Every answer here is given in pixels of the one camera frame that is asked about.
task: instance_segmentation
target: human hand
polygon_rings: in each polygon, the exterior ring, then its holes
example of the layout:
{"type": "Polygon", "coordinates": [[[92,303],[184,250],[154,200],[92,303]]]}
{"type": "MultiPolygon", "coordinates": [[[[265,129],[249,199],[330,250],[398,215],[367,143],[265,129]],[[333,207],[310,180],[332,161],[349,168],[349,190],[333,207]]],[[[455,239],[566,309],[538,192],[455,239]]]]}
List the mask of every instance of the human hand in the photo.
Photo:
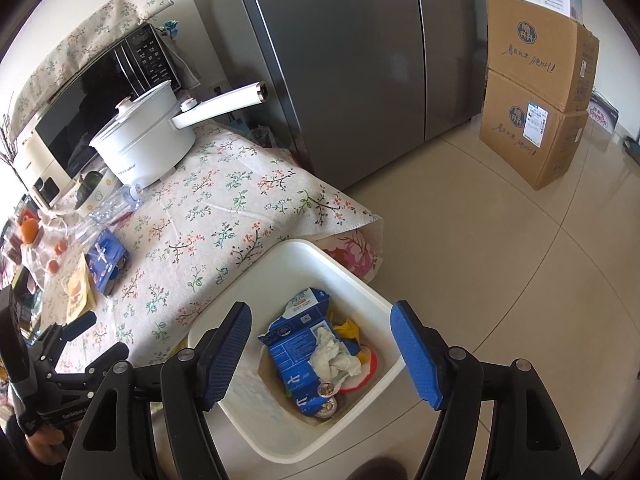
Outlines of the human hand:
{"type": "Polygon", "coordinates": [[[52,446],[64,442],[65,434],[61,430],[43,424],[38,428],[38,431],[26,439],[27,449],[39,462],[45,465],[56,465],[63,461],[62,457],[52,448],[52,446]]]}

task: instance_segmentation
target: dark shoe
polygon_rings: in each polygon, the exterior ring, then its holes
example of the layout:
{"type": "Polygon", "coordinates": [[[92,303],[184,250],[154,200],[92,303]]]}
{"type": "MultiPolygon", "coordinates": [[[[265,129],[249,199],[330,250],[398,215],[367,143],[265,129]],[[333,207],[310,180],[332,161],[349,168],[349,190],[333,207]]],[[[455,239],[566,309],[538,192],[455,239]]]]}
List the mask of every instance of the dark shoe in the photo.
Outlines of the dark shoe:
{"type": "Polygon", "coordinates": [[[357,468],[347,480],[407,480],[407,476],[398,460],[374,458],[357,468]]]}

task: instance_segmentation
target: bolt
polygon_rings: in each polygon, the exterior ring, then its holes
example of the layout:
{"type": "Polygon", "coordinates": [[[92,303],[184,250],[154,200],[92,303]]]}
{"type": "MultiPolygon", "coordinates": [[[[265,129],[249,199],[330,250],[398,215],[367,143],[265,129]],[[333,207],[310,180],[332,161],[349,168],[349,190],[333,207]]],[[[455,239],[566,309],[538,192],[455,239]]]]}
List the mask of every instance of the bolt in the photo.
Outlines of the bolt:
{"type": "Polygon", "coordinates": [[[191,361],[194,355],[193,348],[184,348],[178,352],[178,361],[191,361]]]}
{"type": "Polygon", "coordinates": [[[125,372],[128,368],[129,368],[129,363],[127,363],[126,361],[118,361],[116,364],[113,365],[113,371],[116,372],[117,374],[121,374],[125,372]]]}
{"type": "Polygon", "coordinates": [[[528,372],[529,370],[531,370],[531,363],[526,359],[517,359],[516,368],[521,372],[528,372]]]}
{"type": "Polygon", "coordinates": [[[449,356],[456,361],[462,361],[466,357],[466,352],[463,348],[459,346],[452,346],[449,349],[449,356]]]}

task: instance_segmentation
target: white trash bin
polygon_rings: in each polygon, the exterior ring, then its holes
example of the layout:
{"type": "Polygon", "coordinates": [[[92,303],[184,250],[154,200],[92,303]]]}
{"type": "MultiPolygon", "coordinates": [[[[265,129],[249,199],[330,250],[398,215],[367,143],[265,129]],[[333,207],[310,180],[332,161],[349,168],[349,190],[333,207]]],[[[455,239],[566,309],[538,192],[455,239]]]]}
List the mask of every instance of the white trash bin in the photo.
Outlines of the white trash bin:
{"type": "Polygon", "coordinates": [[[272,462],[289,464],[310,456],[360,415],[404,368],[389,325],[391,304],[305,240],[276,245],[236,279],[200,314],[188,345],[193,348],[208,329],[219,326],[236,301],[251,307],[253,323],[220,408],[251,447],[272,462]],[[281,406],[257,372],[264,347],[257,336],[283,313],[287,301],[309,286],[331,295],[331,308],[359,325],[364,343],[378,357],[371,380],[347,394],[350,401],[344,409],[316,426],[281,406]]]}

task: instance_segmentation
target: floral tablecloth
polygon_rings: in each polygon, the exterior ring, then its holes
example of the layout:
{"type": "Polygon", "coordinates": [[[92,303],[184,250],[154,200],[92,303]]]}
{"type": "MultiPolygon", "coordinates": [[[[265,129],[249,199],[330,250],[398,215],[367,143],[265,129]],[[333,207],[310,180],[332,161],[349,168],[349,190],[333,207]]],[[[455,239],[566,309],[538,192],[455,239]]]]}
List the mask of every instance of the floral tablecloth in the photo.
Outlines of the floral tablecloth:
{"type": "MultiPolygon", "coordinates": [[[[69,343],[58,370],[82,371],[117,341],[137,366],[167,358],[200,312],[265,251],[288,238],[314,241],[364,280],[381,259],[382,219],[297,167],[213,121],[176,173],[145,191],[114,234],[131,258],[112,295],[96,294],[97,323],[69,343]]],[[[66,321],[70,247],[47,282],[41,324],[66,321]]]]}

